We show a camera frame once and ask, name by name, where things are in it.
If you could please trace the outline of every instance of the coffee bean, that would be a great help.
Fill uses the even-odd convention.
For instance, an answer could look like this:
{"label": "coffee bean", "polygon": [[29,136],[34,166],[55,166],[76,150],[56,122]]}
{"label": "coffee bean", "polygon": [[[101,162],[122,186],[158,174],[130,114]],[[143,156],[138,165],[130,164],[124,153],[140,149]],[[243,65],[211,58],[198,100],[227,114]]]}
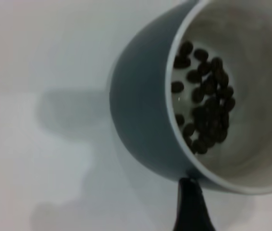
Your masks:
{"label": "coffee bean", "polygon": [[214,78],[219,84],[223,81],[225,75],[226,73],[223,69],[217,69],[214,71]]}
{"label": "coffee bean", "polygon": [[186,79],[190,83],[201,83],[202,78],[197,70],[191,70],[187,73]]}
{"label": "coffee bean", "polygon": [[178,126],[182,126],[185,123],[184,116],[182,114],[175,114],[175,120]]}
{"label": "coffee bean", "polygon": [[190,59],[183,56],[176,56],[174,59],[173,67],[175,69],[185,69],[190,67]]}
{"label": "coffee bean", "polygon": [[217,69],[222,69],[223,68],[223,61],[219,57],[215,57],[211,61],[211,67],[212,71],[216,71]]}
{"label": "coffee bean", "polygon": [[224,109],[226,112],[230,112],[235,106],[235,99],[230,98],[224,102]]}
{"label": "coffee bean", "polygon": [[205,101],[204,105],[209,109],[216,109],[219,107],[219,100],[215,97],[211,97]]}
{"label": "coffee bean", "polygon": [[184,84],[180,81],[171,83],[171,92],[172,93],[181,93],[184,90]]}
{"label": "coffee bean", "polygon": [[192,51],[193,51],[193,44],[190,41],[186,41],[185,43],[182,44],[180,48],[180,55],[181,56],[188,56]]}
{"label": "coffee bean", "polygon": [[221,126],[221,123],[220,123],[219,119],[217,119],[217,118],[212,119],[209,122],[209,127],[212,128],[212,129],[219,129],[220,126]]}
{"label": "coffee bean", "polygon": [[227,99],[227,98],[231,98],[233,96],[234,90],[232,87],[227,87],[224,89],[218,89],[216,94],[218,97],[223,98],[223,99]]}
{"label": "coffee bean", "polygon": [[215,84],[210,79],[205,80],[201,84],[201,88],[202,88],[204,94],[206,94],[206,95],[213,95],[216,91]]}
{"label": "coffee bean", "polygon": [[205,145],[208,147],[208,148],[211,148],[214,146],[215,144],[215,141],[212,140],[210,137],[206,136],[206,135],[203,135],[203,134],[200,134],[199,135],[199,140],[204,142]]}
{"label": "coffee bean", "polygon": [[221,88],[226,88],[228,86],[229,76],[226,73],[224,73],[224,75],[223,75],[221,81],[219,82],[219,84],[220,84]]}
{"label": "coffee bean", "polygon": [[200,62],[205,62],[208,59],[209,54],[204,49],[196,49],[194,52],[194,57],[198,59]]}
{"label": "coffee bean", "polygon": [[191,151],[193,154],[195,154],[196,151],[195,151],[195,149],[194,149],[194,147],[193,147],[193,142],[192,142],[192,140],[190,139],[190,137],[183,137],[183,138],[184,138],[185,143],[186,143],[187,146],[189,147],[190,151]]}
{"label": "coffee bean", "polygon": [[206,110],[204,107],[195,107],[192,110],[192,116],[195,120],[205,120],[207,118]]}
{"label": "coffee bean", "polygon": [[216,81],[216,79],[214,78],[214,75],[209,75],[207,78],[207,81],[211,82],[214,85],[214,89],[215,91],[217,90],[217,86],[218,86],[218,82]]}
{"label": "coffee bean", "polygon": [[221,130],[217,136],[216,142],[222,143],[227,138],[228,132],[226,130]]}
{"label": "coffee bean", "polygon": [[198,66],[198,72],[200,75],[205,76],[211,71],[211,63],[209,62],[202,62]]}
{"label": "coffee bean", "polygon": [[229,114],[228,113],[225,113],[224,115],[222,115],[221,122],[224,129],[229,128]]}
{"label": "coffee bean", "polygon": [[193,142],[193,148],[198,154],[205,154],[208,151],[208,148],[206,147],[205,143],[200,140],[195,140]]}
{"label": "coffee bean", "polygon": [[201,119],[195,119],[195,128],[200,133],[205,133],[208,130],[207,122]]}
{"label": "coffee bean", "polygon": [[201,88],[195,88],[192,92],[192,100],[194,103],[200,103],[204,98],[204,93]]}
{"label": "coffee bean", "polygon": [[195,132],[195,125],[192,123],[189,123],[185,126],[185,128],[183,129],[183,136],[192,136]]}

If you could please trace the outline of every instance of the white table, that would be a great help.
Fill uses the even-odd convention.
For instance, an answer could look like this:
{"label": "white table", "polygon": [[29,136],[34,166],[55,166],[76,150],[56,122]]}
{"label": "white table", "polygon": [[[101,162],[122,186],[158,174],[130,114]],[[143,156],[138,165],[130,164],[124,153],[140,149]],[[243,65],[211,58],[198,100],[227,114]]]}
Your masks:
{"label": "white table", "polygon": [[[0,231],[170,231],[177,183],[123,147],[111,67],[179,0],[0,0]],[[271,231],[272,195],[204,191],[218,231]]]}

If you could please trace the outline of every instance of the mug exterior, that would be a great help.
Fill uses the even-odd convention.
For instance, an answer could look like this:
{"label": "mug exterior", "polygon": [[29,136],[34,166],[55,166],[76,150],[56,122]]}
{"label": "mug exterior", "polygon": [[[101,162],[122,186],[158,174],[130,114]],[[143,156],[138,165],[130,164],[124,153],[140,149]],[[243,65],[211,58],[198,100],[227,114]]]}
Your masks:
{"label": "mug exterior", "polygon": [[165,97],[174,37],[197,2],[177,6],[140,31],[121,54],[111,82],[111,115],[119,137],[138,161],[172,180],[203,178],[174,135]]}

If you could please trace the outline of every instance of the dark coffee bean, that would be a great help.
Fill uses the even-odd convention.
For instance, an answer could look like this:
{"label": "dark coffee bean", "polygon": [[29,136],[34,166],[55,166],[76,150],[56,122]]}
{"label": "dark coffee bean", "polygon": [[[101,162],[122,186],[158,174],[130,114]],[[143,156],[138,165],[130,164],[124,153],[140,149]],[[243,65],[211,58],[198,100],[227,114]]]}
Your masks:
{"label": "dark coffee bean", "polygon": [[235,106],[235,99],[230,98],[224,102],[224,109],[226,112],[230,112]]}
{"label": "dark coffee bean", "polygon": [[205,62],[207,61],[209,54],[204,49],[196,49],[194,52],[194,57],[198,59],[200,62]]}
{"label": "dark coffee bean", "polygon": [[195,120],[205,120],[207,118],[206,110],[204,107],[195,107],[192,110],[192,116]]}
{"label": "dark coffee bean", "polygon": [[217,118],[212,119],[209,122],[209,127],[212,128],[212,129],[219,129],[220,126],[221,126],[221,123],[220,123],[219,119],[217,119]]}
{"label": "dark coffee bean", "polygon": [[221,88],[218,89],[216,94],[218,97],[222,98],[222,99],[227,99],[227,98],[231,98],[233,96],[234,90],[232,87],[227,87],[227,88]]}
{"label": "dark coffee bean", "polygon": [[174,59],[173,67],[175,69],[185,69],[190,67],[190,59],[187,57],[176,56]]}
{"label": "dark coffee bean", "polygon": [[205,133],[208,130],[207,122],[205,120],[196,119],[195,128],[200,133]]}
{"label": "dark coffee bean", "polygon": [[211,61],[211,67],[212,71],[216,71],[217,69],[222,69],[223,68],[223,61],[219,57],[215,57]]}
{"label": "dark coffee bean", "polygon": [[194,103],[200,103],[204,98],[204,93],[201,88],[195,88],[192,92],[192,100]]}
{"label": "dark coffee bean", "polygon": [[224,75],[225,72],[223,69],[217,69],[214,71],[214,78],[218,83],[222,82]]}
{"label": "dark coffee bean", "polygon": [[221,81],[219,82],[221,88],[226,88],[229,84],[229,76],[224,73],[223,78],[221,79]]}
{"label": "dark coffee bean", "polygon": [[209,75],[207,81],[211,82],[214,85],[215,91],[217,91],[218,82],[214,78],[214,75]]}
{"label": "dark coffee bean", "polygon": [[229,128],[229,114],[228,113],[225,113],[224,115],[222,115],[221,122],[224,129]]}
{"label": "dark coffee bean", "polygon": [[195,125],[192,123],[189,123],[185,126],[185,128],[183,129],[183,136],[184,137],[189,137],[192,136],[195,132]]}
{"label": "dark coffee bean", "polygon": [[171,92],[172,93],[181,93],[184,90],[184,84],[180,81],[171,83]]}
{"label": "dark coffee bean", "polygon": [[216,99],[215,97],[211,97],[205,101],[204,105],[209,109],[216,109],[219,107],[220,103],[218,99]]}
{"label": "dark coffee bean", "polygon": [[185,123],[184,116],[182,114],[175,114],[175,120],[179,126]]}
{"label": "dark coffee bean", "polygon": [[190,137],[184,137],[184,141],[185,141],[185,143],[187,144],[187,146],[189,147],[190,151],[191,151],[193,154],[195,154],[196,151],[195,151],[195,149],[194,149],[194,147],[193,147],[193,142],[192,142],[192,140],[190,139]]}
{"label": "dark coffee bean", "polygon": [[181,56],[188,56],[193,51],[193,48],[193,44],[190,41],[187,41],[182,44],[179,53]]}
{"label": "dark coffee bean", "polygon": [[195,140],[193,142],[193,148],[198,154],[205,154],[208,151],[208,148],[206,147],[205,143],[200,140]]}
{"label": "dark coffee bean", "polygon": [[202,78],[197,70],[191,70],[187,73],[186,79],[190,83],[201,83]]}
{"label": "dark coffee bean", "polygon": [[227,135],[228,135],[228,132],[226,130],[221,130],[218,133],[216,142],[218,142],[218,143],[224,142],[224,140],[227,138]]}
{"label": "dark coffee bean", "polygon": [[204,142],[205,145],[208,147],[208,148],[211,148],[214,146],[215,144],[215,141],[212,140],[210,137],[206,136],[206,135],[203,135],[203,134],[200,134],[199,135],[199,140]]}
{"label": "dark coffee bean", "polygon": [[202,88],[204,94],[206,94],[206,95],[213,95],[216,91],[215,84],[210,79],[205,80],[201,84],[201,88]]}
{"label": "dark coffee bean", "polygon": [[211,71],[211,63],[209,62],[200,63],[197,70],[200,75],[205,76]]}

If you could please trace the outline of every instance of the gray mug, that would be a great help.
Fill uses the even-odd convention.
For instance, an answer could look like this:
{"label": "gray mug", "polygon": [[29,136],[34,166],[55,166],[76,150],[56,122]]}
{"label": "gray mug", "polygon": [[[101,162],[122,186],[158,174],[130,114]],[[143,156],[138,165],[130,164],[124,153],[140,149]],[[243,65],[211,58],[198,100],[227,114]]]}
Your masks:
{"label": "gray mug", "polygon": [[[272,61],[272,39],[260,39],[263,34],[269,38],[272,34],[272,7],[267,6],[260,0],[189,0],[141,30],[117,62],[110,90],[116,130],[138,161],[180,181],[181,212],[175,230],[214,230],[197,181],[237,193],[272,193],[272,65],[263,65]],[[201,20],[194,23],[197,17]],[[231,70],[242,76],[236,82],[237,109],[230,121],[235,130],[227,138],[232,143],[220,149],[216,166],[205,165],[190,152],[173,113],[173,62],[187,29],[214,44],[225,57],[230,53]],[[259,55],[267,49],[271,60]],[[260,77],[250,75],[259,71],[263,71]],[[256,93],[252,92],[254,86],[259,87]],[[255,105],[265,113],[257,114]],[[218,169],[221,162],[230,164]]]}

